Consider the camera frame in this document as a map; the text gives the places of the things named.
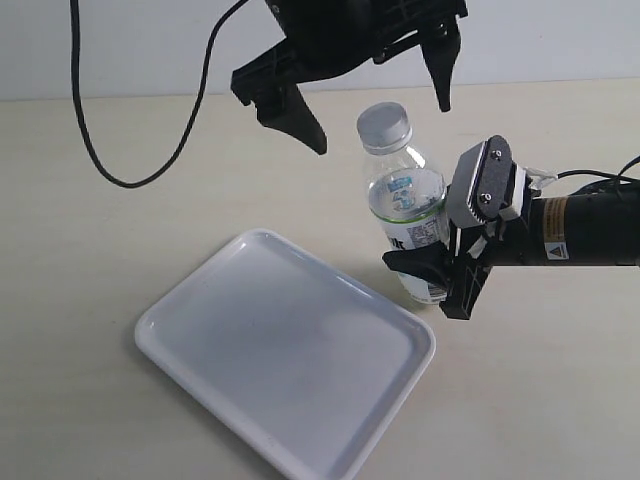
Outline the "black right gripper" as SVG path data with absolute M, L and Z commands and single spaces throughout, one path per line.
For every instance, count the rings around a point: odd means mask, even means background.
M 506 247 L 506 229 L 527 223 L 531 206 L 531 183 L 516 187 L 522 195 L 520 214 L 506 220 L 501 214 L 476 227 L 460 228 L 451 220 L 448 248 L 441 242 L 412 250 L 385 252 L 382 260 L 387 268 L 443 289 L 447 298 L 439 307 L 451 320 L 469 320 L 472 310 L 493 268 L 490 256 Z

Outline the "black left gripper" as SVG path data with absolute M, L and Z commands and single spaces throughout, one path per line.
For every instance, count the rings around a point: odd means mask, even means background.
M 235 70 L 231 89 L 256 107 L 258 122 L 318 155 L 327 137 L 297 85 L 381 65 L 418 46 L 441 112 L 451 110 L 464 1 L 268 1 L 284 39 Z

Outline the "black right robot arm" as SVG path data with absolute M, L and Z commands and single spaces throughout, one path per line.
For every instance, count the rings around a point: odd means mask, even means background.
M 606 179 L 571 195 L 533 198 L 518 219 L 452 226 L 447 244 L 388 251 L 383 261 L 443 289 L 445 316 L 467 320 L 495 267 L 638 265 L 639 183 Z

